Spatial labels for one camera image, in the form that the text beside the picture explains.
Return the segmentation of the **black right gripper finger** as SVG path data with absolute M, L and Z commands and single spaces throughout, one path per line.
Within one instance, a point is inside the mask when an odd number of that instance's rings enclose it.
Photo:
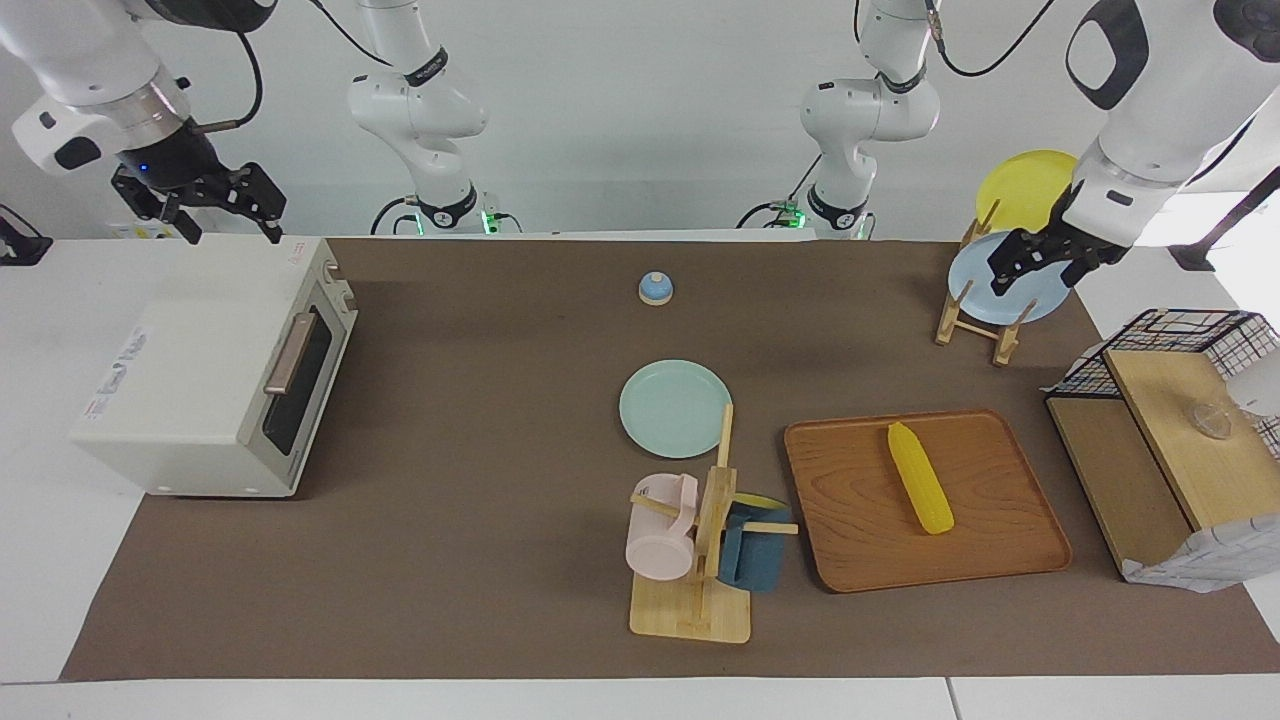
M 128 170 L 115 170 L 111 176 L 111 187 L 137 218 L 172 225 L 188 243 L 200 242 L 202 229 L 183 208 L 177 193 L 165 193 L 164 199 L 160 199 Z
M 284 231 L 280 220 L 287 199 L 271 177 L 253 161 L 227 173 L 227 210 L 251 220 L 268 238 L 280 243 Z

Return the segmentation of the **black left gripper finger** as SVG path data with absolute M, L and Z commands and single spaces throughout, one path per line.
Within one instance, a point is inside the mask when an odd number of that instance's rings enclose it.
M 1039 238 L 1029 231 L 1009 231 L 992 249 L 988 266 L 992 270 L 991 290 L 997 297 L 1004 297 L 1012 283 L 1033 272 L 1038 260 L 1034 255 Z
M 1128 254 L 1128 247 L 1112 243 L 1075 243 L 1069 251 L 1070 261 L 1061 272 L 1061 281 L 1074 288 L 1085 275 L 1103 265 L 1115 265 Z

